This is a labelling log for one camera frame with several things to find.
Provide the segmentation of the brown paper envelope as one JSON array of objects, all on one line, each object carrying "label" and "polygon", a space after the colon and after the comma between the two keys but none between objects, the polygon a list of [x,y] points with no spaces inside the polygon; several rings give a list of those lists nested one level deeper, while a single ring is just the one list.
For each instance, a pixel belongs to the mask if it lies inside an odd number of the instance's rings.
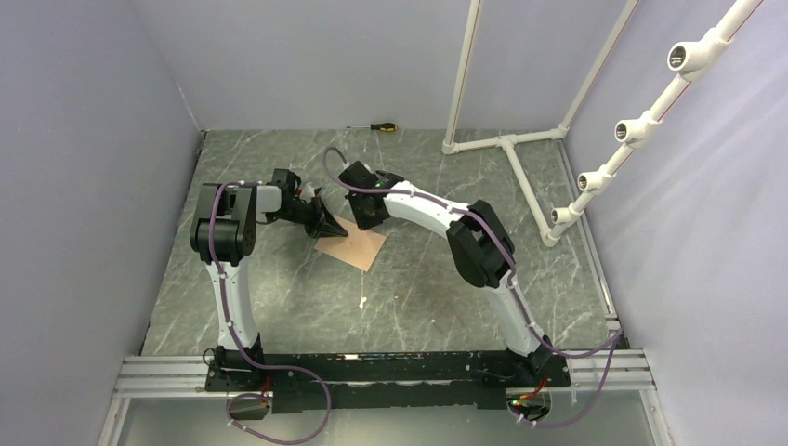
[{"label": "brown paper envelope", "polygon": [[368,272],[387,237],[372,230],[360,230],[340,216],[336,221],[348,232],[347,237],[320,238],[315,249],[350,266]]}]

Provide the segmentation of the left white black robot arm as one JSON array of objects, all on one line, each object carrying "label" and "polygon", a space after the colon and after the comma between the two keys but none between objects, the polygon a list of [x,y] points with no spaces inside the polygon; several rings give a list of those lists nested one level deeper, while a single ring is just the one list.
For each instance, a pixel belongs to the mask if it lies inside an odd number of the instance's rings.
[{"label": "left white black robot arm", "polygon": [[256,246],[257,226],[284,221],[302,226],[312,239],[348,237],[320,191],[284,168],[274,169],[269,181],[208,182],[199,188],[190,247],[205,264],[217,303],[214,368],[230,373],[242,389],[260,387],[269,368],[249,287],[248,260]]}]

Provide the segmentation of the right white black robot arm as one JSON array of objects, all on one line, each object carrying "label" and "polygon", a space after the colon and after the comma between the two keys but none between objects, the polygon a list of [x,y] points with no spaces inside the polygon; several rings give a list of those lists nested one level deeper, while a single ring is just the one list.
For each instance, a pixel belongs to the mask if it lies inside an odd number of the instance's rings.
[{"label": "right white black robot arm", "polygon": [[560,380],[566,362],[553,351],[528,308],[517,278],[514,244],[489,203],[453,202],[398,175],[372,171],[360,161],[332,178],[348,190],[346,198],[360,229],[394,217],[442,236],[461,278],[485,292],[516,380],[524,386]]}]

